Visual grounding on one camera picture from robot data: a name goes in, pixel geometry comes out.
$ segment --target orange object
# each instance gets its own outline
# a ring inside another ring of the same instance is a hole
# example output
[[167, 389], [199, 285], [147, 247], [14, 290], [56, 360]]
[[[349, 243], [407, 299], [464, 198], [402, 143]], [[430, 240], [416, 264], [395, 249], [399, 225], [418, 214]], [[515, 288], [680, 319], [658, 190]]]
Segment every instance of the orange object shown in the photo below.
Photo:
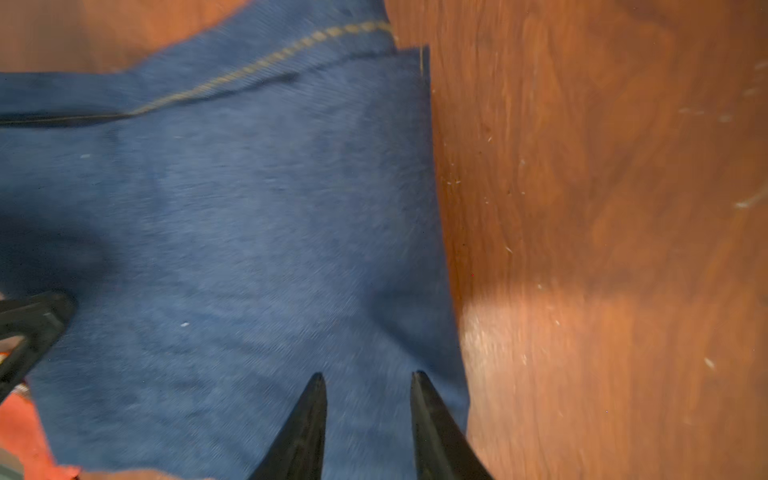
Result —
[[0, 404], [0, 419], [0, 448], [22, 463], [25, 480], [72, 480], [80, 474], [79, 467], [56, 465], [31, 400], [12, 393]]

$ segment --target wooden surface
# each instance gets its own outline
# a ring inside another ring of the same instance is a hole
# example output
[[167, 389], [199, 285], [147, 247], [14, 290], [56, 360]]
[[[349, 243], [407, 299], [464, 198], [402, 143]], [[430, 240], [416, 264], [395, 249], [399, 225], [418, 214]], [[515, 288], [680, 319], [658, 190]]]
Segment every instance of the wooden surface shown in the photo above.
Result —
[[[0, 70], [123, 68], [236, 3], [0, 0]], [[432, 44], [496, 478], [768, 478], [768, 3], [387, 4]]]

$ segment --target brown wood grain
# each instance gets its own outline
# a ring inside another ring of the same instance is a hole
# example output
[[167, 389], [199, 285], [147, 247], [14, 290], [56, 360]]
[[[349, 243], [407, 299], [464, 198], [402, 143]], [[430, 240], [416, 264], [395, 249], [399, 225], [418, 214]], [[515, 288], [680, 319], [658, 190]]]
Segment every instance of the brown wood grain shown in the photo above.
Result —
[[[125, 68], [240, 4], [55, 3], [0, 0], [0, 70]], [[387, 5], [432, 46], [496, 478], [768, 478], [768, 3]]]

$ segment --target blue denim cloth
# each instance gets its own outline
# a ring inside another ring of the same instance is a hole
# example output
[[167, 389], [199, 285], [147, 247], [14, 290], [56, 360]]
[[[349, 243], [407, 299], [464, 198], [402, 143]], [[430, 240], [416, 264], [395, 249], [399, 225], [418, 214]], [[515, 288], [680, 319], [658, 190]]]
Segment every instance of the blue denim cloth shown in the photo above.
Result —
[[324, 478], [415, 478], [414, 370], [465, 424], [423, 57], [378, 0], [262, 0], [0, 74], [0, 290], [79, 301], [30, 378], [59, 462], [242, 480], [317, 371]]

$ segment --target seam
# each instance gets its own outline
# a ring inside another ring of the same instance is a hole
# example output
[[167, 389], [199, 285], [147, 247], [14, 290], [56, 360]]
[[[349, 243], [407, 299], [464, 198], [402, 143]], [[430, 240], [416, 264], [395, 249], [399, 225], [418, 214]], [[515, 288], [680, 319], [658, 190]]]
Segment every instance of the seam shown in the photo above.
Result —
[[93, 119], [108, 119], [108, 118], [129, 118], [137, 115], [146, 114], [150, 111], [157, 110], [158, 108], [166, 107], [170, 104], [177, 103], [179, 101], [189, 100], [196, 96], [212, 91], [216, 87], [223, 84], [228, 84], [232, 81], [245, 78], [252, 75], [264, 68], [278, 64], [288, 58], [293, 57], [297, 53], [307, 50], [314, 45], [323, 43], [331, 38], [338, 38], [344, 35], [359, 35], [361, 33], [371, 33], [374, 31], [386, 31], [392, 34], [392, 26], [388, 22], [363, 22], [349, 25], [342, 25], [336, 27], [325, 28], [324, 30], [318, 30], [314, 33], [301, 38], [291, 45], [275, 51], [266, 57], [259, 58], [245, 67], [239, 68], [226, 75], [216, 77], [212, 80], [206, 81], [203, 84], [199, 84], [189, 90], [180, 91], [174, 94], [169, 94], [164, 97], [160, 97], [157, 100], [153, 100], [146, 103], [139, 108], [122, 114], [93, 114], [93, 115], [73, 115], [70, 117], [50, 117], [50, 118], [30, 118], [27, 120], [9, 120], [0, 121], [0, 125], [19, 125], [19, 124], [39, 124], [50, 123], [56, 121], [73, 121], [73, 120], [93, 120]]

